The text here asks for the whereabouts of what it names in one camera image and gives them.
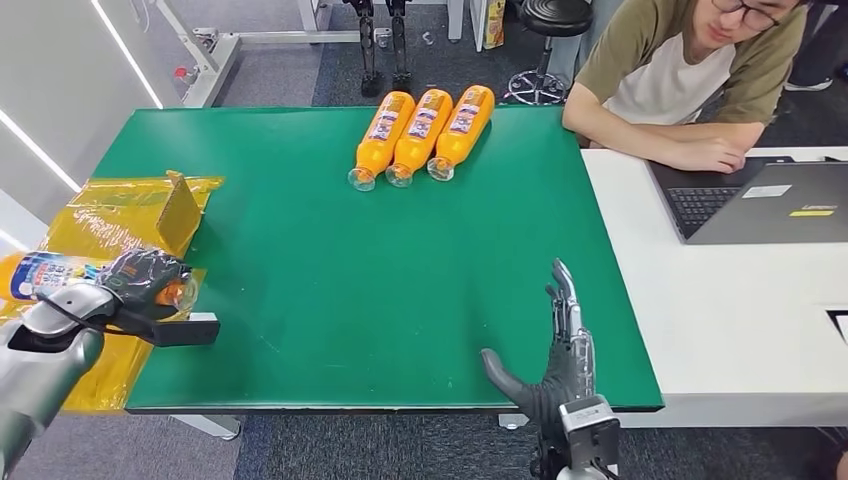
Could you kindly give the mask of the person's right hand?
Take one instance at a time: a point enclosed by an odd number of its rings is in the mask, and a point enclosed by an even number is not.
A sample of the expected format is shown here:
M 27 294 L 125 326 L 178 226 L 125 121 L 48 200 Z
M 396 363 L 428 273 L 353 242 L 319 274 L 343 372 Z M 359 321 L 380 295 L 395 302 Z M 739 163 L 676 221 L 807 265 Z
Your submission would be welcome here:
M 721 138 L 677 142 L 663 163 L 681 171 L 731 174 L 745 164 L 745 151 Z

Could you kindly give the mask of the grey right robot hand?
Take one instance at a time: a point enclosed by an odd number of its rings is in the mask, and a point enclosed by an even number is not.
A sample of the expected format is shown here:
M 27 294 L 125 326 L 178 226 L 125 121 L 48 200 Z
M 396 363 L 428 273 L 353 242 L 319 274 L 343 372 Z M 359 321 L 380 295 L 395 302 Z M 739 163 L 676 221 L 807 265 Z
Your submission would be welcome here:
M 551 300 L 553 334 L 542 379 L 537 383 L 520 380 L 490 348 L 482 349 L 480 355 L 485 374 L 496 389 L 535 423 L 544 437 L 563 444 L 566 433 L 559 407 L 594 394 L 594 372 L 588 363 L 580 362 L 594 355 L 594 347 L 584 326 L 574 279 L 559 258 L 552 263 L 552 277 L 556 284 L 548 284 L 546 291 Z

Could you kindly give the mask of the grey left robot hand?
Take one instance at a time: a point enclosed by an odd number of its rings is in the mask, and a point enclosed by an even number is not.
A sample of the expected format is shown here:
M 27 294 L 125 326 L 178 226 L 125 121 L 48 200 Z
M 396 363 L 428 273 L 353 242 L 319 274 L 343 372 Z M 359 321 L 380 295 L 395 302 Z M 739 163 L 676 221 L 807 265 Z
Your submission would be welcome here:
M 198 295 L 193 268 L 160 249 L 122 253 L 97 275 L 95 284 L 118 301 L 112 324 L 125 332 L 190 311 Z

